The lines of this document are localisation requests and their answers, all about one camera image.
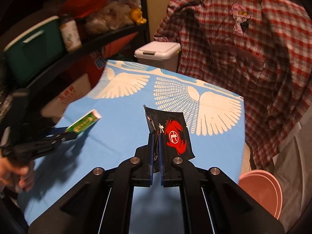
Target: pink cartoon character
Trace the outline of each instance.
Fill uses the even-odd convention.
[[[247,20],[250,19],[250,15],[247,14],[247,9],[243,5],[234,3],[229,13],[235,20],[233,33],[242,36],[249,26]]]

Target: beige wall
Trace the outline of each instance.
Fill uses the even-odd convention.
[[[153,35],[158,25],[166,16],[166,10],[169,1],[170,0],[147,0],[147,11],[149,15],[149,36],[151,41],[153,41]]]

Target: black packet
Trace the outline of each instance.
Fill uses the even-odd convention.
[[[145,105],[144,109],[150,133],[164,134],[166,151],[175,151],[185,160],[195,157],[183,113],[155,110]]]

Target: silver screw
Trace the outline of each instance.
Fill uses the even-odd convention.
[[[140,162],[140,159],[138,157],[133,157],[133,158],[130,159],[130,162],[133,163],[133,164],[136,164],[136,163]]]
[[[97,167],[93,169],[94,175],[101,175],[103,173],[103,169],[101,167]]]
[[[183,159],[182,159],[182,158],[179,158],[179,157],[174,158],[174,163],[176,163],[176,164],[181,164],[182,162],[183,162]]]
[[[211,168],[210,172],[212,175],[219,175],[220,169],[218,169],[217,167],[214,167],[214,168]]]

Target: white box lid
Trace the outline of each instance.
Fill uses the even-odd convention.
[[[138,48],[135,51],[135,57],[148,60],[168,60],[180,51],[179,43],[152,41]]]

